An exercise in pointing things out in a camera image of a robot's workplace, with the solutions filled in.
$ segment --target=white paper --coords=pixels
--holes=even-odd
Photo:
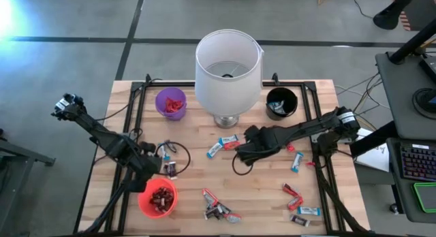
[[[357,133],[359,135],[357,140],[360,140],[371,133],[372,131],[360,128]],[[376,148],[371,149],[370,151],[364,153],[363,155],[358,156],[356,163],[368,166],[370,168],[375,168],[378,170],[389,172],[388,146],[386,146],[386,144],[382,144]]]

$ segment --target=lamp base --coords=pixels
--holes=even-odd
[[[218,125],[218,127],[224,128],[224,129],[229,129],[229,128],[234,127],[238,123],[239,116],[220,117],[220,116],[214,115],[213,119],[215,120],[215,123]]]

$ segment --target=lamp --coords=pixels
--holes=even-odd
[[[196,50],[196,97],[221,128],[235,126],[262,90],[264,51],[246,33],[223,29],[208,34]]]

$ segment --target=wooden table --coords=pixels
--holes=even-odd
[[[331,80],[316,81],[318,97],[322,113],[330,112],[338,106],[337,96]],[[107,115],[113,114],[126,105],[131,81],[116,81],[112,88]],[[306,121],[305,109],[301,101],[299,88],[290,87],[298,97],[298,107],[291,117],[282,121],[272,121],[265,113],[266,94],[271,87],[264,87],[259,102],[252,109],[240,116],[237,126],[231,129],[220,129],[201,105],[196,101],[192,87],[181,87],[187,96],[187,113],[181,121],[168,121],[155,110],[155,96],[163,88],[152,87],[146,91],[144,112],[142,114],[141,128],[144,134],[140,140],[159,143],[166,139],[184,144],[190,151],[192,162],[189,168],[174,181],[178,189],[178,204],[169,217],[164,219],[148,219],[138,208],[138,194],[132,193],[129,199],[129,208],[124,234],[126,235],[275,235],[275,234],[325,234],[322,217],[305,215],[312,220],[309,227],[303,227],[289,221],[290,212],[287,203],[291,196],[282,192],[283,183],[288,183],[300,190],[304,198],[304,206],[321,207],[320,194],[314,168],[305,165],[312,160],[311,146],[308,138],[292,142],[296,150],[305,154],[299,173],[291,172],[290,167],[295,153],[282,150],[269,158],[257,161],[253,171],[246,176],[238,176],[232,171],[232,158],[234,151],[219,151],[213,159],[208,159],[206,152],[214,145],[219,137],[236,134],[243,139],[243,133],[250,125],[290,126]],[[314,115],[313,102],[309,96]],[[112,131],[121,132],[125,112],[109,118],[104,125]],[[343,151],[348,146],[339,145]],[[97,158],[103,156],[101,150]],[[172,155],[177,162],[178,169],[187,163],[184,152]],[[339,196],[347,209],[361,224],[369,229],[367,214],[362,200],[356,171],[351,157],[337,153],[332,157],[332,164],[336,174]],[[246,171],[247,167],[236,162],[239,172]],[[84,230],[98,216],[107,204],[115,163],[110,159],[102,159],[93,168],[89,188],[84,203],[79,230]],[[227,207],[242,215],[241,223],[231,224],[226,220],[204,219],[203,212],[206,202],[201,189],[209,188]],[[334,229],[336,218],[334,206],[329,203],[330,214]],[[118,223],[116,212],[113,228]]]

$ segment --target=gray floor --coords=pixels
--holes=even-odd
[[[47,37],[127,37],[138,0],[12,0],[12,35]],[[391,0],[361,0],[374,15]],[[257,40],[405,42],[416,32],[401,25],[384,31],[358,12],[352,0],[145,0],[136,37],[194,38],[234,28]],[[84,97],[89,113],[104,115],[124,44],[0,41],[0,127],[11,142],[56,157],[52,168],[32,171],[10,233],[70,234],[78,214],[95,146],[76,124],[50,116],[65,92]],[[194,77],[195,45],[134,44],[124,80],[146,74],[166,80]],[[377,72],[374,56],[395,48],[263,46],[264,78],[332,78],[348,87]],[[364,85],[352,89],[363,93]],[[388,105],[383,86],[372,96]],[[339,95],[354,107],[360,96]],[[365,110],[374,105],[367,101]],[[363,116],[380,127],[392,120],[387,108]],[[358,169],[371,229],[390,234],[434,236],[436,227],[409,222],[387,211],[393,203],[386,185],[373,186],[371,171]]]

